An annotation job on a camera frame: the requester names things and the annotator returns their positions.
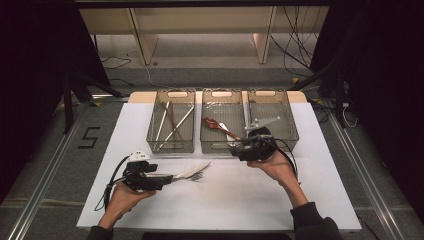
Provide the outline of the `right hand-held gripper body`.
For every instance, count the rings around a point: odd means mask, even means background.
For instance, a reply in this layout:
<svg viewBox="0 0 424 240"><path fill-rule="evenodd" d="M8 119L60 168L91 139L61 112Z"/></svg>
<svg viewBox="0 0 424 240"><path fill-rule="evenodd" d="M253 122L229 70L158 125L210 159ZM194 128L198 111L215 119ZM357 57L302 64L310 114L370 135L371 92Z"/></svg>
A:
<svg viewBox="0 0 424 240"><path fill-rule="evenodd" d="M248 136L241 143L239 159L241 161L256 161L268 159L279 149L276 139L272 136L267 125L280 120L280 117L254 119L245 129Z"/></svg>

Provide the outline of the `white ceramic spoon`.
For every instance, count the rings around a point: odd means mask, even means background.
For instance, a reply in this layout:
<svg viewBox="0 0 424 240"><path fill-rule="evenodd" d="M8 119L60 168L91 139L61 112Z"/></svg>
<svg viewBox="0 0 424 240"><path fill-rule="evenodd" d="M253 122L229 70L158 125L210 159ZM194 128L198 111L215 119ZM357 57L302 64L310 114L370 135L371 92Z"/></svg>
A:
<svg viewBox="0 0 424 240"><path fill-rule="evenodd" d="M231 133L224 123L219 123L219 126L221 127L222 131L224 131L225 134L227 135L227 141L236 141L237 140L237 136L234 135L233 133Z"/></svg>

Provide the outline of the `metal table knife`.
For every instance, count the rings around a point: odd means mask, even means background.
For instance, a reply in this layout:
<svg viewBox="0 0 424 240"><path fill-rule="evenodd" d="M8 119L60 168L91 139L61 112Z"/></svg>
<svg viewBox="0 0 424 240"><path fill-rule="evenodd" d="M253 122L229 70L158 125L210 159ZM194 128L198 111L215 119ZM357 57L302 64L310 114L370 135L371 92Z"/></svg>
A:
<svg viewBox="0 0 424 240"><path fill-rule="evenodd" d="M205 168L207 168L209 165L210 165L210 163L207 162L207 163L195 166L195 167L188 169L186 171L183 171L179 174L176 174L176 175L173 176L172 181L186 180L186 179L190 179L190 178L193 178L193 177L198 178L200 176L200 172L203 171Z"/></svg>

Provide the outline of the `metal fork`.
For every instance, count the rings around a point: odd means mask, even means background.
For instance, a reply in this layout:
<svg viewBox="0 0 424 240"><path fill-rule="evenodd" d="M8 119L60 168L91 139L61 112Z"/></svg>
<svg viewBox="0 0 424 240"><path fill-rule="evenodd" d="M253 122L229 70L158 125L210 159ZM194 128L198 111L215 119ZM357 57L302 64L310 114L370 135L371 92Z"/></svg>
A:
<svg viewBox="0 0 424 240"><path fill-rule="evenodd" d="M171 175L171 174L147 174L147 177L150 178L158 178L158 179L162 179L165 181L166 184L170 184L172 182L176 182L179 180L189 180L189 181L196 181L199 180L203 177L203 173L202 172L196 172L192 175L187 175L187 174L176 174L176 175Z"/></svg>

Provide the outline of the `brown wooden spoon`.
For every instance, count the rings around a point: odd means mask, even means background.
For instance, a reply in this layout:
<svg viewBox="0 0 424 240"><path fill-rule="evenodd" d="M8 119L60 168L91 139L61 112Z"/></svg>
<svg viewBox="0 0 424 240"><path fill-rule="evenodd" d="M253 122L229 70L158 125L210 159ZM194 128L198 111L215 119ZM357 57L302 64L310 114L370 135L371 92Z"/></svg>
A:
<svg viewBox="0 0 424 240"><path fill-rule="evenodd" d="M239 137L239 136L237 136L236 134L234 134L234 133L232 133L232 132L230 132L230 131L228 131L228 130L224 129L224 128L223 128L222 126L220 126L220 125L219 125L219 123L218 123L216 120L214 120L214 119L211 119L211 118L204 118L204 119L203 119L203 123L204 123L204 125L205 125L207 128L221 130L221 131L223 131L225 134L227 134L228 136L232 137L233 139L235 139L235 140L240 140L240 137Z"/></svg>

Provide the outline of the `grey transparent plastic basket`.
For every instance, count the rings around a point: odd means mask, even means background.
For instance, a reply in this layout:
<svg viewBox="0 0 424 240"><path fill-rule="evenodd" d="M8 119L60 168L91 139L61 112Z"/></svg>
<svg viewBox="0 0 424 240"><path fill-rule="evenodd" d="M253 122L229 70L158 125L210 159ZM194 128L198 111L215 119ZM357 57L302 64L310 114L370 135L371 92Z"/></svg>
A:
<svg viewBox="0 0 424 240"><path fill-rule="evenodd" d="M204 154L229 154L235 140L219 129L210 128L204 119L223 123L232 134L244 138L245 115L242 91L237 88L205 88L202 92L200 142Z"/></svg>
<svg viewBox="0 0 424 240"><path fill-rule="evenodd" d="M154 154L192 153L196 91L157 91L146 141Z"/></svg>
<svg viewBox="0 0 424 240"><path fill-rule="evenodd" d="M247 91L249 124L256 120L270 120L265 127L277 139L277 144L285 152L294 149L299 140L288 94L277 89L250 89Z"/></svg>

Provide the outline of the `white chopstick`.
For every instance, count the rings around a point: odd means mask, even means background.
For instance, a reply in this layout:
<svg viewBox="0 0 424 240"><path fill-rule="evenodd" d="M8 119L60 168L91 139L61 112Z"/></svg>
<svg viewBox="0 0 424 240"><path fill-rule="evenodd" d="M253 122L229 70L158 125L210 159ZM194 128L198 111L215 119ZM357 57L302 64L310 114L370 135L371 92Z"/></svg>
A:
<svg viewBox="0 0 424 240"><path fill-rule="evenodd" d="M162 115L162 118L161 118L161 121L160 121L158 132L156 134L155 141L158 141L159 137L161 135L162 128L163 128L163 125L164 125L164 122L165 122L166 115L168 113L170 103L171 103L170 101L168 101L167 103L164 103L164 102L162 103L162 107L164 108L164 111L163 111L163 115Z"/></svg>
<svg viewBox="0 0 424 240"><path fill-rule="evenodd" d="M193 104L173 103L173 111L181 140L173 140L172 127L168 116L162 128L158 141L155 141L164 108L159 111L158 123L153 127L154 132L150 142L155 153L192 153L194 151L194 120L195 106Z"/></svg>

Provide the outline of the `person's right hand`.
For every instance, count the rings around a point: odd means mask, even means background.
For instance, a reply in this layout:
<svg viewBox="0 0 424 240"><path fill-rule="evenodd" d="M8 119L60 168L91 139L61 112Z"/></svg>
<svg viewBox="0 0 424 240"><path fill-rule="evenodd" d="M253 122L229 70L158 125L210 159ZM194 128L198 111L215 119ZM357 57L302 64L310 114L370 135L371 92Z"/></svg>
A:
<svg viewBox="0 0 424 240"><path fill-rule="evenodd" d="M251 168L262 170L266 175L277 181L278 184L283 187L297 184L297 179L289 160L280 152L275 152L266 160L248 161L247 165Z"/></svg>

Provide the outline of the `person's left hand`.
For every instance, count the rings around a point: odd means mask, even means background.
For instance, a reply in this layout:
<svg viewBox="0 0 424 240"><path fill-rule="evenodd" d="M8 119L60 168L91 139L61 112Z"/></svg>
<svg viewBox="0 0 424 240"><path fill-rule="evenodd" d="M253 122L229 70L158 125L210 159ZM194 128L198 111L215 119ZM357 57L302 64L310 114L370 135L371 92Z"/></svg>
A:
<svg viewBox="0 0 424 240"><path fill-rule="evenodd" d="M129 212L140 201L152 197L155 191L136 192L127 187L124 183L118 183L112 194L111 200L98 225L111 231L118 220Z"/></svg>

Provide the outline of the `white table cover sheet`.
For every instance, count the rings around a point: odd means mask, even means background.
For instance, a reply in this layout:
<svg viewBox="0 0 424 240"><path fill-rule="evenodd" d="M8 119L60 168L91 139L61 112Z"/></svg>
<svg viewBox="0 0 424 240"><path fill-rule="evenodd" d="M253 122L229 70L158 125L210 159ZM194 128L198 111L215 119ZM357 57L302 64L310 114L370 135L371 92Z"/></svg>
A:
<svg viewBox="0 0 424 240"><path fill-rule="evenodd" d="M312 107L294 103L291 108L300 135L293 154L303 191L316 203L319 213L335 220L342 232L360 230ZM89 228L100 219L102 212L96 206L111 175L124 170L123 158L136 150L150 150L146 135L152 109L148 103L122 107L78 227ZM291 204L284 189L232 156L195 151L155 155L151 160L163 174L177 174L198 164L207 167L200 180L177 181L142 201L118 222L120 228L155 232L274 232L293 228Z"/></svg>

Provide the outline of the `black metal stand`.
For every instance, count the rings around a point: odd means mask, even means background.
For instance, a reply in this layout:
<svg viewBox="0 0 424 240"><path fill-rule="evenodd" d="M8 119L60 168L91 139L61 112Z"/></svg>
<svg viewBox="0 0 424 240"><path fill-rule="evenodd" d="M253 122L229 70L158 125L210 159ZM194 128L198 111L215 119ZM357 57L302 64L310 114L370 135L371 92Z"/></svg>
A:
<svg viewBox="0 0 424 240"><path fill-rule="evenodd" d="M319 79L322 80L318 89L319 96L323 98L328 98L331 95L335 96L335 116L339 125L345 128L346 123L343 117L343 103L345 100L344 70L338 63L330 62L312 76L307 77L300 83L296 83L289 88L289 91L299 91Z"/></svg>
<svg viewBox="0 0 424 240"><path fill-rule="evenodd" d="M93 99L93 95L88 90L88 85L94 85L95 87L99 88L100 90L103 90L106 93L111 94L114 97L125 97L125 94L113 89L112 87L104 83L101 83L99 80L96 80L85 73L67 73L62 81L62 96L65 109L65 134L67 134L71 130L71 127L74 124L71 94L74 94L81 103L90 102Z"/></svg>

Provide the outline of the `beige wooden desk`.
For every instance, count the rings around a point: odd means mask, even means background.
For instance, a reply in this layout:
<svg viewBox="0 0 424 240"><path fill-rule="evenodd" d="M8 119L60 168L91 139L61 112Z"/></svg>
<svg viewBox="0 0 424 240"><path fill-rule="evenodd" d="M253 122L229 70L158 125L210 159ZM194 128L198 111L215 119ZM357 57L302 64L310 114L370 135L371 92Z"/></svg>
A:
<svg viewBox="0 0 424 240"><path fill-rule="evenodd" d="M273 33L319 33L327 6L183 7L82 9L92 35L132 35L148 65L160 34L250 34L258 61L267 60Z"/></svg>

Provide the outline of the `black curtain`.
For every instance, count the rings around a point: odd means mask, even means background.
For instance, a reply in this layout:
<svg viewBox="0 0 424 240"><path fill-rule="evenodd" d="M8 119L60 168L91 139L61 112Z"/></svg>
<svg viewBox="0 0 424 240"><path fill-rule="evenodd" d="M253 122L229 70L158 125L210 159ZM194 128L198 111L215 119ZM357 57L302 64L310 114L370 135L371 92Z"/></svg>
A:
<svg viewBox="0 0 424 240"><path fill-rule="evenodd" d="M72 0L0 0L0 203L39 143L63 80L105 70Z"/></svg>
<svg viewBox="0 0 424 240"><path fill-rule="evenodd" d="M312 69L348 51L347 97L424 223L424 0L330 1Z"/></svg>

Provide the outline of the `black crossbar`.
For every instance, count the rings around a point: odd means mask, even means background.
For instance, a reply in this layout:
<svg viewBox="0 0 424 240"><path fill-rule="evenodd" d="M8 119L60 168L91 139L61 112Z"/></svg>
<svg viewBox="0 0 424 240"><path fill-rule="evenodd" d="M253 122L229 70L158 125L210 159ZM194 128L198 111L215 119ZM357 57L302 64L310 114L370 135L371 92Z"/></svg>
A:
<svg viewBox="0 0 424 240"><path fill-rule="evenodd" d="M79 8L331 6L337 0L73 0Z"/></svg>

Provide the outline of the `aluminium floor rail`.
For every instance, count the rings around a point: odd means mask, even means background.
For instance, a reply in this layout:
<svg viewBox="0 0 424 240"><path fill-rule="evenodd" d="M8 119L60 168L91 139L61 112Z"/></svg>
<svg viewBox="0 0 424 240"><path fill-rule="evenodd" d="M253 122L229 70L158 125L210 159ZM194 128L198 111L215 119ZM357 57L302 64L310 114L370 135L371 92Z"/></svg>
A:
<svg viewBox="0 0 424 240"><path fill-rule="evenodd" d="M64 133L64 108L49 118L35 152L0 204L0 240L83 240L77 227L124 102L75 104Z"/></svg>
<svg viewBox="0 0 424 240"><path fill-rule="evenodd" d="M400 225L378 190L350 136L345 129L339 126L334 115L331 115L329 119L389 240L406 240Z"/></svg>

